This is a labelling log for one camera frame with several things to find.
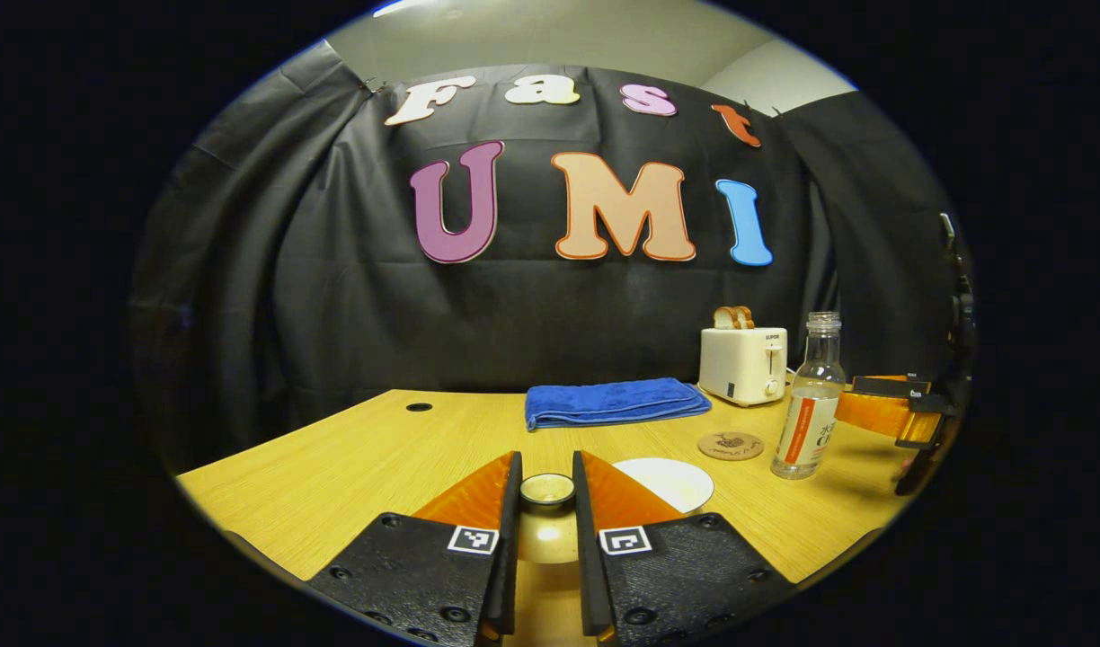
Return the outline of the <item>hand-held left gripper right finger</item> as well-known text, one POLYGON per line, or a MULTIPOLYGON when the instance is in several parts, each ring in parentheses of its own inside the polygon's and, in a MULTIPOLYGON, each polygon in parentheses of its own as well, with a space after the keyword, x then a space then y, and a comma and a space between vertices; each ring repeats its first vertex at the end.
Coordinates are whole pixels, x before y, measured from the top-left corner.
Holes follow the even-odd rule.
POLYGON ((573 454, 581 630, 600 646, 695 646, 798 592, 719 513, 686 515, 587 451, 573 454))

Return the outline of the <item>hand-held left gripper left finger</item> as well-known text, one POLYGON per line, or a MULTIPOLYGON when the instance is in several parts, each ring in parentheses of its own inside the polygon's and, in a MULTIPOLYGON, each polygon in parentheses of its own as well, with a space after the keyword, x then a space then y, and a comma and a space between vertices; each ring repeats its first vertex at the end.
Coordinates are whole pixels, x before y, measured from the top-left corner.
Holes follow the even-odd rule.
POLYGON ((414 513, 382 512, 308 586, 427 646, 498 646, 516 626, 520 452, 414 513))

